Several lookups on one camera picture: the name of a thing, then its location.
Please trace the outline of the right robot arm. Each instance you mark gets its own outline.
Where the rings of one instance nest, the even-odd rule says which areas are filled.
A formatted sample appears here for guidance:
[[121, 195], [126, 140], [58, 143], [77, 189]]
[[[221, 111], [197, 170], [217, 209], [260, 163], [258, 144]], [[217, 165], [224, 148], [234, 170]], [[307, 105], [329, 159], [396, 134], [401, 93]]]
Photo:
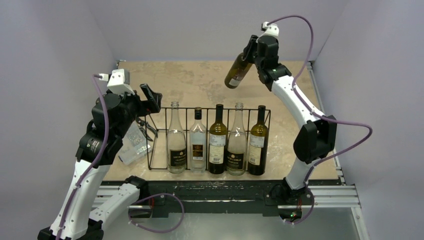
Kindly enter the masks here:
[[243, 50], [243, 58], [255, 65], [261, 83], [284, 103], [299, 126], [293, 143], [294, 164], [281, 184], [270, 191], [292, 204], [306, 192], [306, 182], [315, 166], [334, 150], [337, 124], [334, 116], [325, 116], [311, 106], [303, 92], [293, 84], [291, 72], [279, 63], [278, 50], [276, 37], [252, 35]]

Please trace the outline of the green bottle white label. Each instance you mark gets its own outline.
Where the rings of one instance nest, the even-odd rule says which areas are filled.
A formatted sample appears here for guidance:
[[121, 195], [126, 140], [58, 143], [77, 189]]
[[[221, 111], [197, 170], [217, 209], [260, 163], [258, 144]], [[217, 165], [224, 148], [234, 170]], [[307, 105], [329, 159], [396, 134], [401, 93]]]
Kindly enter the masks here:
[[227, 145], [228, 129], [223, 123], [224, 105], [217, 104], [215, 121], [209, 129], [208, 170], [211, 174], [219, 175], [225, 170], [225, 148]]

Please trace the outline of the black wire wine rack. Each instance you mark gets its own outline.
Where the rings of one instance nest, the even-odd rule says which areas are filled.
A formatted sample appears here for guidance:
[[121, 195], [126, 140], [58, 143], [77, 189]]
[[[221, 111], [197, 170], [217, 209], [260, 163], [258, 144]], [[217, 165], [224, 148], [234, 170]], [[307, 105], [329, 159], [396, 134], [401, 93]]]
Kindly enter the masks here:
[[[151, 152], [147, 153], [147, 166], [149, 170], [168, 170], [168, 160], [167, 160], [167, 156], [165, 154], [164, 157], [155, 157], [156, 153], [162, 153], [163, 151], [166, 150], [166, 146], [167, 146], [167, 141], [166, 141], [166, 137], [168, 135], [168, 129], [169, 129], [169, 125], [170, 125], [170, 121], [171, 121], [171, 107], [163, 107], [162, 110], [160, 111], [160, 113], [158, 113], [159, 115], [161, 115], [163, 117], [164, 123], [162, 124], [163, 126], [159, 125], [159, 120], [155, 120], [155, 118], [152, 118], [152, 115], [148, 115], [149, 117], [149, 122], [147, 120], [147, 116], [141, 118], [143, 121], [146, 122], [146, 124], [148, 123], [149, 126], [151, 126], [152, 128], [155, 129], [156, 133], [154, 135], [149, 135], [149, 138], [151, 138], [152, 140], [147, 140], [147, 143], [150, 145], [150, 149]], [[226, 127], [229, 127], [230, 124], [230, 118], [235, 115], [235, 108], [223, 108], [223, 122], [224, 125]], [[253, 108], [244, 108], [243, 110], [243, 116], [246, 117], [247, 116], [247, 121], [243, 120], [243, 123], [247, 123], [247, 126], [245, 126], [245, 132], [246, 132], [246, 136], [247, 139], [250, 139], [250, 130], [252, 128], [252, 126], [254, 125], [251, 121], [251, 119], [255, 119], [256, 120], [256, 116], [253, 116], [253, 112], [256, 112], [256, 114], [258, 113], [258, 109], [253, 109]], [[182, 126], [182, 132], [184, 134], [184, 138], [185, 138], [185, 145], [186, 145], [186, 151], [187, 151], [187, 160], [185, 161], [185, 170], [191, 170], [191, 160], [189, 160], [189, 140], [190, 140], [190, 134], [189, 134], [189, 124], [194, 123], [194, 114], [195, 114], [195, 107], [179, 107], [178, 109], [178, 113], [180, 115], [180, 122], [181, 122], [181, 126]], [[215, 121], [215, 113], [216, 113], [216, 108], [215, 107], [206, 107], [206, 108], [202, 108], [202, 121], [204, 122], [204, 125], [206, 126], [207, 130], [207, 134], [206, 134], [206, 146], [207, 146], [207, 150], [209, 150], [209, 128], [212, 124], [212, 122]], [[265, 125], [267, 127], [270, 127], [270, 123], [271, 123], [271, 110], [270, 109], [265, 109]], [[155, 159], [162, 159], [164, 158], [164, 167], [159, 167], [154, 164], [155, 163]]]

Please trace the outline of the clear bottle black label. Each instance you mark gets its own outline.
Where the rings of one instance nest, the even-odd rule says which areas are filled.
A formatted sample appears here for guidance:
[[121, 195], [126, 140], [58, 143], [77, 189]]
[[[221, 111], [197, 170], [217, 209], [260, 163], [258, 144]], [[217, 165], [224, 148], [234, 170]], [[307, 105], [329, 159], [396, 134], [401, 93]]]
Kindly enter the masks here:
[[235, 104], [234, 121], [228, 135], [226, 169], [230, 175], [241, 176], [246, 170], [247, 134], [243, 122], [242, 102]]

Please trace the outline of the clear bottle black cap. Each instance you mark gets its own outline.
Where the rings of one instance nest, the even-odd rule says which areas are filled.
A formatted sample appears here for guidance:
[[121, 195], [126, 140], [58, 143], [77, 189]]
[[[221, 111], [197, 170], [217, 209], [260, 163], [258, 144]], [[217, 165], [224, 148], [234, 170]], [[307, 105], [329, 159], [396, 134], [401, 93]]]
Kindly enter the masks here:
[[206, 169], [207, 128], [202, 122], [202, 108], [194, 109], [194, 122], [189, 129], [190, 169], [202, 173]]

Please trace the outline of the clear tall bottle dark label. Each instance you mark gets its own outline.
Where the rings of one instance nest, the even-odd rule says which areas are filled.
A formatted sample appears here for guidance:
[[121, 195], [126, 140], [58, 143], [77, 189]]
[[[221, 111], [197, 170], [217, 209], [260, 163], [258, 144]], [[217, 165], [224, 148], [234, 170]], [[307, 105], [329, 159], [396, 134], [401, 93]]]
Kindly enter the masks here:
[[180, 174], [187, 167], [186, 136], [179, 114], [179, 102], [172, 101], [171, 119], [166, 134], [167, 167], [172, 174]]

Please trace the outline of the dark bottle silver neck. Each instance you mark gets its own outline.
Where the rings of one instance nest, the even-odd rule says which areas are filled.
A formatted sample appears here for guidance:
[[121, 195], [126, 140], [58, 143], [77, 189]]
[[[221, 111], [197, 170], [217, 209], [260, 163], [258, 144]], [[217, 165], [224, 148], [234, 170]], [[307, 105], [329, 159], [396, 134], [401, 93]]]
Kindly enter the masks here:
[[244, 59], [243, 53], [240, 53], [234, 60], [224, 79], [226, 87], [229, 89], [237, 88], [251, 67], [252, 64]]

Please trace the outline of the dark green wine bottle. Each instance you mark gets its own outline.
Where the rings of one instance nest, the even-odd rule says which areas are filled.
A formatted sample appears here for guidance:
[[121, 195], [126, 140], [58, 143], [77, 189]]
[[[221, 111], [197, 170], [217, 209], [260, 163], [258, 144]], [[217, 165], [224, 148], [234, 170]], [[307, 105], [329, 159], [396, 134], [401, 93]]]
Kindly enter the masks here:
[[269, 130], [265, 124], [265, 113], [266, 106], [259, 105], [257, 122], [250, 130], [247, 170], [254, 176], [263, 175], [266, 169]]

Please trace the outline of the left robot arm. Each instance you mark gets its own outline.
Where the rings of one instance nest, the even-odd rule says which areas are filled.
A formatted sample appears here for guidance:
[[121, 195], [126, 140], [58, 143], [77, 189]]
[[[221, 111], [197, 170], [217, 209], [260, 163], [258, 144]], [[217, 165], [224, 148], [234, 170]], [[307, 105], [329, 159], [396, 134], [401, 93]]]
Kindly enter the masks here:
[[130, 199], [138, 205], [146, 203], [149, 191], [145, 181], [131, 177], [124, 183], [125, 193], [117, 197], [118, 203], [107, 203], [104, 209], [92, 210], [98, 189], [109, 171], [115, 156], [123, 146], [123, 138], [132, 123], [139, 117], [161, 111], [163, 95], [154, 92], [147, 84], [140, 85], [142, 100], [137, 92], [125, 90], [121, 94], [108, 89], [98, 92], [91, 110], [86, 133], [79, 140], [74, 173], [65, 201], [54, 222], [39, 231], [39, 240], [101, 240], [113, 214]]

